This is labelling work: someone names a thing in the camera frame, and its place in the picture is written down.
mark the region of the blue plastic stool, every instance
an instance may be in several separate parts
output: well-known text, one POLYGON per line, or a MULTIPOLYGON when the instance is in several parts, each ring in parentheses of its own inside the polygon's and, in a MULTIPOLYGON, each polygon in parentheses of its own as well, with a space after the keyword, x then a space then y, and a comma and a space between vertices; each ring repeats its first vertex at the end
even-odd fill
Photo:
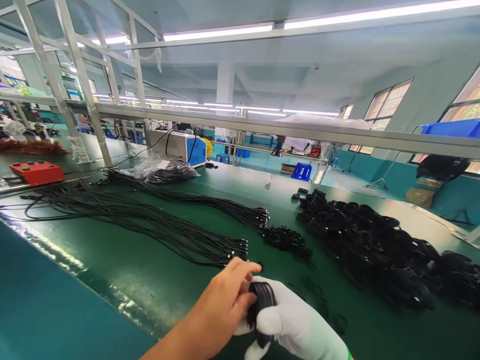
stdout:
POLYGON ((217 159, 220 158, 220 162, 221 163, 227 163, 226 161, 224 160, 228 160, 228 163, 230 164, 230 155, 228 154, 224 154, 224 153, 218 153, 216 156, 215 156, 215 161, 217 161, 217 159))
POLYGON ((298 162, 293 170, 293 174, 290 176, 292 179, 298 179, 303 181, 310 181, 310 174, 312 173, 312 165, 298 162))

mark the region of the yellow object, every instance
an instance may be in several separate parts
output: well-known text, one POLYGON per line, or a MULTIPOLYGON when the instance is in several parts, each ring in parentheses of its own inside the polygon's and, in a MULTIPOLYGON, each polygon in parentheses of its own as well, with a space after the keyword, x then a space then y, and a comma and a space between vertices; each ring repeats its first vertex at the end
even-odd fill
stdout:
POLYGON ((214 152, 214 147, 212 146, 210 140, 203 137, 201 137, 200 139, 202 139, 206 144, 206 157, 208 158, 214 152))

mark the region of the ceiling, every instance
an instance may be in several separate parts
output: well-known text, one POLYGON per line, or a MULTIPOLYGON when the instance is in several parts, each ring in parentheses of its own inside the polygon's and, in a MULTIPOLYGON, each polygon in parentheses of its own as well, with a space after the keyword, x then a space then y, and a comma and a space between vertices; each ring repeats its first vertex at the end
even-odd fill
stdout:
MULTIPOLYGON (((164 33, 192 31, 267 21, 324 16, 371 8, 411 5, 401 0, 123 0, 155 29, 164 33)), ((0 6, 11 0, 0 0, 0 6)), ((125 13, 111 1, 68 1, 75 30, 95 36, 91 9, 100 12, 107 35, 126 33, 125 13)), ((53 0, 30 6, 39 33, 63 37, 53 0)), ((16 13, 0 21, 22 29, 16 13)), ((382 88, 393 72, 415 74, 423 66, 461 56, 480 45, 478 17, 364 28, 295 37, 167 47, 162 49, 162 73, 154 58, 142 62, 150 96, 215 102, 217 66, 234 64, 233 101, 257 106, 334 112, 365 94, 382 88)), ((138 26, 140 42, 153 36, 138 26)), ((143 50, 147 57, 152 50, 143 50)), ((119 63, 134 84, 133 69, 119 63)))

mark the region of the bundle of cables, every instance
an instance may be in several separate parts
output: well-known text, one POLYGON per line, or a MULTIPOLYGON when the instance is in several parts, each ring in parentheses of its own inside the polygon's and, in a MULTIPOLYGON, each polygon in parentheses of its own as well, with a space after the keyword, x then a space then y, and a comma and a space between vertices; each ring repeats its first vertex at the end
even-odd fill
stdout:
POLYGON ((432 293, 480 310, 480 266, 448 251, 440 255, 400 222, 368 205, 328 201, 315 189, 300 199, 297 218, 359 289, 377 289, 398 310, 433 310, 432 293))
POLYGON ((0 218, 12 221, 51 221, 93 218, 145 234, 178 256, 199 265, 223 267, 237 256, 248 259, 248 240, 229 238, 182 220, 155 206, 98 186, 79 183, 74 187, 50 187, 38 195, 24 195, 30 204, 0 206, 0 218), (52 208, 58 215, 36 216, 37 208, 52 208), (4 211, 24 210, 24 217, 4 211))
POLYGON ((284 225, 281 227, 272 226, 264 230, 263 240, 274 248, 292 253, 305 261, 309 267, 314 267, 310 262, 313 252, 305 246, 305 239, 298 232, 284 225))
POLYGON ((237 202, 206 195, 192 195, 189 190, 172 190, 137 180, 118 171, 109 171, 97 185, 124 185, 133 187, 156 198, 180 204, 205 205, 218 209, 254 230, 267 227, 269 212, 263 207, 250 208, 237 202))

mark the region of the green workbench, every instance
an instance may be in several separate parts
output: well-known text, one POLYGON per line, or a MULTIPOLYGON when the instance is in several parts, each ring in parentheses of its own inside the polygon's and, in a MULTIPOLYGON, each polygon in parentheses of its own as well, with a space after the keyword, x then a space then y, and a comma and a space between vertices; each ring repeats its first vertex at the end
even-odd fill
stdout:
MULTIPOLYGON (((100 150, 95 149, 96 139, 91 135, 83 137, 90 157, 100 157, 100 150)), ((123 160, 124 145, 115 140, 107 143, 113 162, 123 160)), ((0 169, 5 173, 8 172, 6 164, 30 159, 40 158, 4 154, 0 156, 0 169)), ((61 164, 66 172, 102 165, 101 161, 95 165, 74 165, 70 159, 71 155, 43 157, 43 160, 61 164)), ((123 165, 129 167, 136 161, 128 160, 123 165)), ((398 314, 378 295, 359 292, 323 253, 318 240, 296 220, 298 203, 290 197, 299 187, 310 191, 317 187, 327 193, 330 200, 368 204, 383 215, 399 219, 402 229, 415 238, 431 242, 439 252, 454 250, 480 264, 480 251, 455 238, 452 235, 456 229, 453 225, 411 204, 221 163, 218 166, 217 169, 202 166, 197 169, 200 177, 165 186, 230 199, 249 207, 265 207, 270 212, 269 225, 286 225, 305 236, 307 246, 313 250, 312 261, 316 270, 310 270, 289 253, 266 246, 259 234, 216 209, 168 203, 137 192, 119 193, 119 196, 134 197, 153 204, 208 230, 248 239, 249 259, 263 263, 262 275, 295 284, 303 290, 308 301, 313 298, 302 288, 300 278, 304 274, 310 275, 321 285, 330 315, 342 314, 348 320, 343 339, 356 360, 480 359, 480 343, 476 339, 480 333, 478 314, 439 299, 434 311, 398 314)), ((92 181, 102 175, 100 171, 91 174, 92 181)), ((18 204, 21 200, 11 196, 0 202, 18 204)), ((92 219, 21 222, 9 226, 158 339, 189 311, 219 271, 189 263, 148 236, 92 219)), ((234 338, 218 359, 243 359, 252 341, 251 334, 234 338)), ((293 357, 276 345, 265 358, 293 357)))

